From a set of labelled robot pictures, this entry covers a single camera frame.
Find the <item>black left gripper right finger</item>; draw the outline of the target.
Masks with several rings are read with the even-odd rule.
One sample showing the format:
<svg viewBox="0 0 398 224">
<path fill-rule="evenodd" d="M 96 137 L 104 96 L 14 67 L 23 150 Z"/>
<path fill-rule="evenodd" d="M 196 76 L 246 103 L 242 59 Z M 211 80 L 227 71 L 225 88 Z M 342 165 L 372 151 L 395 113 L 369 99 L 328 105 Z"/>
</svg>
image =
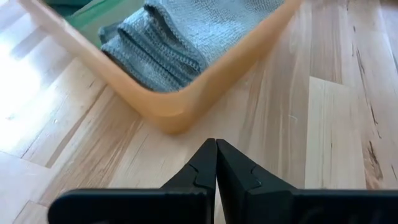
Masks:
<svg viewBox="0 0 398 224">
<path fill-rule="evenodd" d="M 395 190 L 297 189 L 217 140 L 217 181 L 227 223 L 397 224 Z"/>
</svg>

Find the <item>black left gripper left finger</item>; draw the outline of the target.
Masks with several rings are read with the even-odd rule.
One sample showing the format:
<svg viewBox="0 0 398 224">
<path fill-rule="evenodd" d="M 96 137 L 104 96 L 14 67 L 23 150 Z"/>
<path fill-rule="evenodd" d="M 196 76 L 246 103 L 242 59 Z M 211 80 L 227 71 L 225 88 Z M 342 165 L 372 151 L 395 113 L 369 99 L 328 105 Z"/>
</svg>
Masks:
<svg viewBox="0 0 398 224">
<path fill-rule="evenodd" d="M 74 189 L 55 199 L 49 223 L 213 223 L 217 144 L 207 139 L 156 189 Z"/>
</svg>

